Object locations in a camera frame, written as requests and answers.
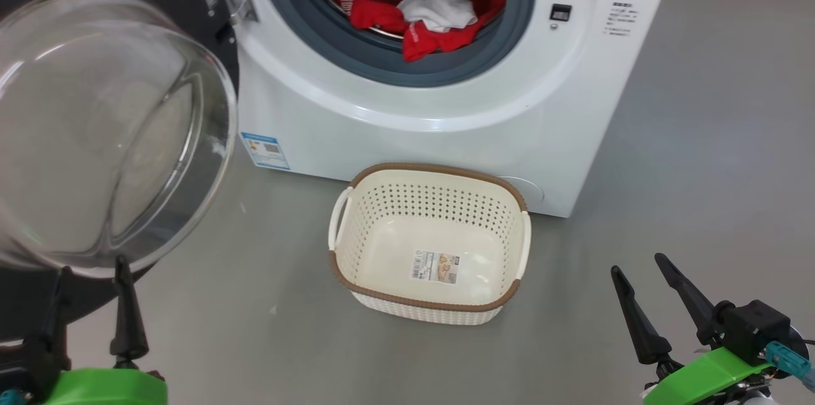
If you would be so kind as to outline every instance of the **blue and white sticker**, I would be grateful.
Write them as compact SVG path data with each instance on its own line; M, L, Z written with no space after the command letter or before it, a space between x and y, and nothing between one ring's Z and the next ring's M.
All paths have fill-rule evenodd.
M283 147L276 138L261 136L250 132L242 132L246 149L252 155L252 161L257 166L273 167L274 169L291 169L288 166Z

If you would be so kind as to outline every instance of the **brown basket rim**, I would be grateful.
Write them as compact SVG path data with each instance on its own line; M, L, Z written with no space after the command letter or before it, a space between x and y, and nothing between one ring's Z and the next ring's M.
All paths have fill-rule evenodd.
M527 202L524 201L521 192L518 191L517 188L515 188L515 185L512 185L509 182L504 181L504 179L497 178L496 176L491 176L489 174L479 173L478 171L471 171L469 169L463 169L460 167L442 166L439 164L424 164L424 163L375 164L372 167L365 168L361 173L357 174L356 177L352 179L352 181L350 182L350 186L356 188L359 182L361 182L364 178L367 178L373 173L378 173L379 171L387 170L441 173L449 174L451 176L462 176L463 178L477 179L478 181L490 182L509 191L509 193L512 194L513 198L515 198L515 200L518 201L518 207L521 208L521 211L527 211Z
M335 275L337 275L337 279L340 281L340 283L350 291L384 301L391 301L392 303L407 304L408 306L417 306L419 308L440 309L442 311L462 311L467 313L483 313L486 311L492 311L493 309L498 309L501 306L504 306L510 298L514 297L515 292L518 291L518 286L521 285L521 280L513 280L512 284L509 286L509 289L507 289L507 292L504 292L504 295L501 295L498 300L485 304L452 304L414 300L413 298L397 297L396 295L391 295L390 293L378 292L350 282L346 277L344 277L343 272L340 271L340 266L337 263L337 252L329 251L329 256L331 260L331 270L334 271Z

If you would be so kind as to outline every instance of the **barcode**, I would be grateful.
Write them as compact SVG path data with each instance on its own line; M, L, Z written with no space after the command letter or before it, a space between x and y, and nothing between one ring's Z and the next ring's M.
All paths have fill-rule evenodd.
M422 256L413 257L413 277L420 278L419 272L422 270Z

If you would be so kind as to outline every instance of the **sticker in basket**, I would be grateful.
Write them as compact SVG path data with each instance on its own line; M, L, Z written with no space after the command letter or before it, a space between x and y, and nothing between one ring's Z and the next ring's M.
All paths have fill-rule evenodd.
M291 169L288 166L283 147L276 138L261 136L250 132L242 132L246 149L252 155L252 161L257 166L273 167L276 169Z
M460 258L441 252L416 251L411 278L428 282L455 284Z

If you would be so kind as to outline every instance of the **white handle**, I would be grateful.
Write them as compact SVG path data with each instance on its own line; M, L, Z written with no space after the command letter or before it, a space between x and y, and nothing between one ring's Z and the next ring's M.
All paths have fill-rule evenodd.
M527 269L527 260L529 260L529 248L532 246L532 221L529 219L529 213L524 211L521 213L523 216L523 249L521 251L521 263L518 264L518 274L515 275L516 280L523 278L523 272Z
M337 225L340 223L340 214L343 212L343 206L346 204L346 199L354 191L354 187L348 187L340 193L337 202L334 204L334 211L331 211L331 222L329 222L329 251L334 251L337 246L337 238L340 236L337 231Z

